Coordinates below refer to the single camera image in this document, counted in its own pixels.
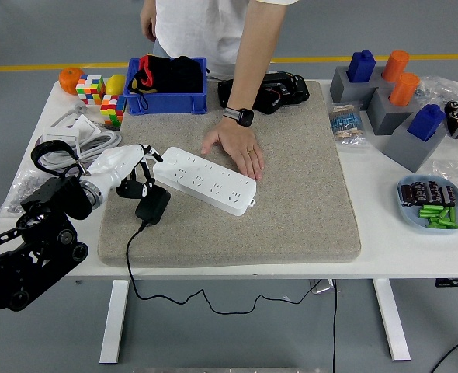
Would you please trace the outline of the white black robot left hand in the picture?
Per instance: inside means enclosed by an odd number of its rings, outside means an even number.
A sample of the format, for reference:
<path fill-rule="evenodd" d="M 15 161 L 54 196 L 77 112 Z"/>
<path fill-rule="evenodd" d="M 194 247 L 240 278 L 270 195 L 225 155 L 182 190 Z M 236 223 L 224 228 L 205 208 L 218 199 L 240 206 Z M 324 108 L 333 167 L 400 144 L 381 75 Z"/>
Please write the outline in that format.
<path fill-rule="evenodd" d="M 138 164 L 147 159 L 163 159 L 150 145 L 124 145 L 106 149 L 80 179 L 82 187 L 94 198 L 94 205 L 104 202 L 112 188 L 120 186 Z"/>

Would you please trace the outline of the person's right hand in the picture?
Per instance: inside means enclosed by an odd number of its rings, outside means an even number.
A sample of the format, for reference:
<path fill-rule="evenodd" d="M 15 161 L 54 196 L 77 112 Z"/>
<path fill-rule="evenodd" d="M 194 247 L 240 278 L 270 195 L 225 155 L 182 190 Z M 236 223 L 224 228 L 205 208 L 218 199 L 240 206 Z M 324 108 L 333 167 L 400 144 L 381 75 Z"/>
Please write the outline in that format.
<path fill-rule="evenodd" d="M 140 25 L 142 34 L 151 42 L 156 41 L 156 5 L 144 3 L 140 12 Z"/>

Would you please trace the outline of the person's left hand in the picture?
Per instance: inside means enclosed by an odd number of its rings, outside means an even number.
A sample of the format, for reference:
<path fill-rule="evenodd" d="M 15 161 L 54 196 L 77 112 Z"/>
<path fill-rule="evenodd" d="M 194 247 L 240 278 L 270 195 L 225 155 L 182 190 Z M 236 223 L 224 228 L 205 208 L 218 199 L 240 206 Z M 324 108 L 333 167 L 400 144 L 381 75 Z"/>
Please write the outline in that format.
<path fill-rule="evenodd" d="M 208 155 L 214 145 L 222 147 L 241 174 L 254 180 L 262 179 L 264 155 L 251 128 L 242 127 L 229 117 L 222 117 L 204 137 L 201 154 Z"/>

